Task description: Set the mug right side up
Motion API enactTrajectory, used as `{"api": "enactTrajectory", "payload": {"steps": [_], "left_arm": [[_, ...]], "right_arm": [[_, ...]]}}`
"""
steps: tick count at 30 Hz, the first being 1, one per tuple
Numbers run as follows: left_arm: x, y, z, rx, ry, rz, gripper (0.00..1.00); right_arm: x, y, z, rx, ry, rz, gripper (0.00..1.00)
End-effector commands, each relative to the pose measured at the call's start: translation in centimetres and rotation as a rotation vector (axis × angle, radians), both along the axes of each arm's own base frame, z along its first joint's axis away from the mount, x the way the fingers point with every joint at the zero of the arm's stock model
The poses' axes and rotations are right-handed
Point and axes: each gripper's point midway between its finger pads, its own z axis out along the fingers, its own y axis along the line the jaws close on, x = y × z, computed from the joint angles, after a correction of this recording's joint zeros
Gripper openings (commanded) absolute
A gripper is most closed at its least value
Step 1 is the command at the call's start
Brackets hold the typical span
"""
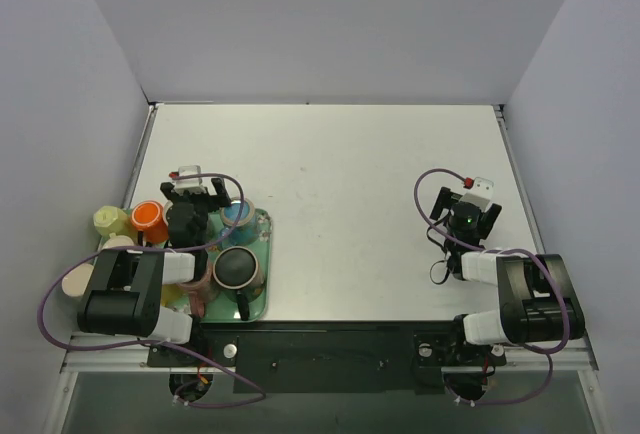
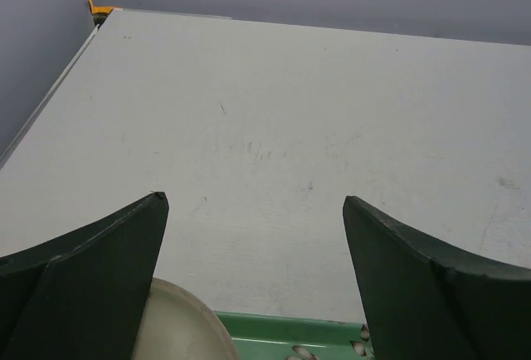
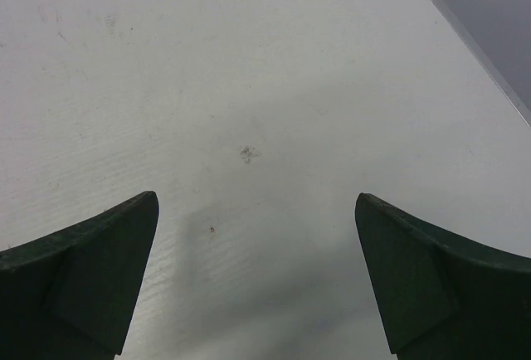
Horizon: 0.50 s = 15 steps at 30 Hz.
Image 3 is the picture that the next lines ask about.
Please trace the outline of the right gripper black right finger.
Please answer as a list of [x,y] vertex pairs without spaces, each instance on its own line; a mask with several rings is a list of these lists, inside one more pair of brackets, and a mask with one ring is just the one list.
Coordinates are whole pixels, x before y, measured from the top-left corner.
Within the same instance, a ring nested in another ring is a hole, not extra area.
[[382,326],[399,359],[528,359],[530,260],[362,193],[354,210]]

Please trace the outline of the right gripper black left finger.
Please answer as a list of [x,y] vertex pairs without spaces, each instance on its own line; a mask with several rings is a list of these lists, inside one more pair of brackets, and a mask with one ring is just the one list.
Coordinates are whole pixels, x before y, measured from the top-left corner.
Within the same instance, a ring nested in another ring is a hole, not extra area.
[[158,224],[146,191],[1,252],[3,359],[113,359],[124,349]]

